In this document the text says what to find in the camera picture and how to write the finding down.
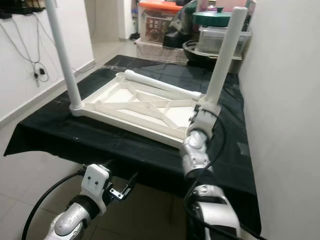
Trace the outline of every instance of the baseboard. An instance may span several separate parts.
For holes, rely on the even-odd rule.
[[[96,62],[95,60],[91,60],[87,64],[83,65],[82,67],[78,68],[76,71],[73,71],[73,74],[75,77],[77,77],[81,72],[85,72],[86,70],[89,70],[95,66]],[[19,116],[21,116],[23,113],[25,113],[27,110],[29,110],[32,106],[39,103],[43,99],[45,99],[50,94],[57,91],[59,88],[61,88],[63,85],[65,85],[65,79],[59,80],[56,84],[49,87],[48,89],[44,90],[43,92],[36,95],[34,98],[29,100],[28,102],[22,104],[21,106],[17,107],[13,111],[9,112],[7,115],[5,115],[3,118],[0,119],[0,129],[2,129],[7,124],[11,123],[15,119],[17,119]]]
[[[128,37],[126,37],[126,38],[119,37],[119,41],[120,41],[120,42],[126,42],[126,41],[129,40],[129,38],[130,38],[130,36],[128,36]]]

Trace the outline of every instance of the black tablecloth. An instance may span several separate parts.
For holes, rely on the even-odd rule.
[[[117,55],[78,84],[82,99],[112,80],[115,73],[126,69],[202,93],[206,92],[212,74],[202,68]],[[240,221],[260,232],[243,98],[237,75],[228,74],[219,104],[222,106],[219,116],[226,128],[227,141],[223,154],[213,166],[214,171]],[[177,149],[88,117],[72,116],[69,105],[68,93],[64,92],[21,121],[4,155],[44,151],[81,164],[114,159],[109,165],[114,176],[128,178],[139,171],[138,182],[141,184],[181,197],[186,193]],[[211,159],[223,141],[222,128],[218,123],[214,133],[208,148]]]

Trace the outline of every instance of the clear plastic container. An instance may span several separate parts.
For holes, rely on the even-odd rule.
[[[170,21],[181,8],[182,6],[170,1],[140,1],[138,28],[141,40],[162,44]]]
[[[214,53],[218,54],[224,37],[227,32],[226,27],[200,27],[200,37],[197,44],[197,49],[205,53]],[[236,45],[234,56],[241,56],[244,50],[244,47],[251,37],[251,32],[242,31],[238,43]]]

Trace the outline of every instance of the electrical wire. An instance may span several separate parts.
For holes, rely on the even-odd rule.
[[[47,56],[49,57],[52,66],[54,67],[54,70],[55,70],[55,73],[56,73],[56,78],[55,78],[54,81],[56,82],[56,81],[58,81],[58,79],[59,79],[59,70],[58,70],[58,68],[57,68],[57,66],[56,66],[55,61],[52,59],[51,55],[49,54],[49,52],[48,52],[45,44],[43,43],[41,37],[40,37],[40,43],[41,43],[41,46],[43,47],[43,50],[46,52]]]
[[[233,239],[233,240],[243,240],[242,238],[240,237],[237,237],[229,232],[226,232],[214,225],[210,225],[208,224],[207,222],[203,221],[202,219],[200,219],[198,216],[196,216],[188,207],[188,204],[189,204],[189,200],[190,200],[190,197],[192,195],[192,192],[193,190],[195,189],[196,187],[196,184],[197,182],[199,181],[200,177],[203,175],[203,173],[208,169],[210,168],[218,159],[219,157],[221,156],[222,152],[224,151],[225,149],[225,146],[226,146],[226,142],[227,142],[227,133],[226,133],[226,128],[222,122],[222,120],[214,113],[212,113],[217,121],[219,122],[219,124],[221,125],[221,128],[222,128],[222,133],[223,133],[223,142],[222,142],[222,145],[216,155],[216,157],[214,158],[214,160],[212,160],[210,163],[208,163],[204,169],[202,169],[201,173],[197,176],[197,178],[194,180],[194,182],[192,183],[191,187],[189,188],[189,190],[187,191],[184,199],[183,199],[183,207],[184,209],[186,210],[186,212],[188,213],[188,215],[193,219],[195,220],[196,222],[200,223],[201,225],[203,225],[204,227],[208,228],[209,230],[211,231],[214,231],[214,232],[217,232],[217,233],[220,233],[224,236],[226,236],[227,238],[229,239]],[[244,224],[240,224],[240,226],[246,230],[248,233],[250,233],[252,236],[254,236],[256,239],[259,239],[259,240],[267,240],[265,239],[264,237],[256,234],[255,232],[253,232],[251,229],[249,229],[247,226],[245,226]]]
[[[27,45],[21,35],[21,32],[19,30],[19,27],[17,25],[17,22],[12,18],[12,23],[13,25],[15,26],[15,29],[18,33],[18,36],[20,38],[20,41],[23,45],[23,48],[25,50],[25,53],[26,53],[26,56],[24,56],[24,54],[19,50],[18,46],[16,45],[16,43],[12,40],[12,38],[10,37],[10,35],[8,34],[7,30],[5,29],[5,27],[1,24],[0,22],[0,26],[2,28],[2,30],[4,31],[5,35],[7,36],[7,38],[9,39],[9,41],[11,42],[11,44],[13,45],[13,47],[15,48],[15,50],[17,51],[17,53],[20,55],[20,57],[26,61],[28,61],[30,64],[31,64],[31,67],[32,67],[32,70],[33,70],[33,76],[35,78],[35,81],[36,81],[36,86],[39,87],[40,84],[39,82],[48,82],[49,79],[50,79],[50,76],[48,74],[48,71],[47,71],[47,68],[46,66],[41,63],[41,54],[40,54],[40,30],[39,30],[39,22],[37,21],[37,24],[36,24],[36,35],[37,35],[37,41],[36,41],[36,49],[37,49],[37,59],[36,60],[32,60],[31,58],[31,55],[28,51],[28,48],[27,48]],[[39,74],[37,73],[36,71],[36,66],[37,65],[40,65],[41,68],[45,71],[45,74],[46,74],[46,79],[41,79]]]
[[[44,201],[44,199],[54,190],[56,189],[58,186],[60,186],[61,184],[63,184],[65,181],[75,177],[75,176],[83,176],[85,170],[84,169],[80,169],[75,173],[72,173],[66,177],[64,177],[63,179],[59,180],[58,182],[56,182],[53,186],[51,186],[41,197],[40,199],[36,202],[36,204],[34,205],[32,211],[30,212],[24,228],[23,228],[23,232],[22,232],[22,237],[21,240],[26,240],[27,239],[27,234],[28,234],[28,230],[29,230],[29,226],[31,224],[31,221],[34,217],[34,215],[36,214],[37,209],[39,208],[39,206],[41,205],[41,203]]]
[[[55,41],[51,38],[51,36],[49,35],[49,33],[47,32],[47,30],[45,29],[44,25],[42,24],[42,22],[40,21],[40,19],[38,18],[38,16],[36,14],[33,13],[33,16],[36,18],[37,22],[40,24],[40,27],[42,28],[42,31],[44,32],[44,34],[48,37],[48,39],[50,40],[50,42],[54,45],[55,48],[57,48]],[[73,71],[77,72],[77,73],[86,73],[89,70],[93,69],[96,66],[96,62],[88,69],[80,71],[80,70],[76,70],[74,67],[71,67]]]

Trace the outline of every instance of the white cylindrical leg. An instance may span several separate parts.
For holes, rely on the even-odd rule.
[[[68,94],[71,102],[70,109],[80,109],[84,106],[84,103],[81,101],[76,79],[72,72],[72,68],[67,56],[66,47],[62,38],[62,33],[58,22],[54,0],[45,0],[45,7],[48,14],[53,38],[55,41],[56,50],[58,52],[60,64],[62,67],[66,87],[68,89]]]
[[[141,83],[141,84],[147,84],[147,85],[153,86],[155,88],[163,89],[163,90],[166,90],[169,92],[182,93],[182,94],[188,95],[190,98],[193,98],[195,100],[198,100],[201,97],[201,92],[189,91],[189,90],[183,89],[181,87],[174,86],[174,85],[165,83],[163,81],[153,79],[148,76],[141,75],[141,74],[136,73],[132,70],[125,70],[124,75],[125,75],[125,78],[128,80],[131,80],[131,81],[134,81],[137,83]]]
[[[216,61],[205,100],[216,105],[218,103],[222,87],[235,53],[241,29],[244,25],[248,9],[246,7],[234,7],[228,28]]]

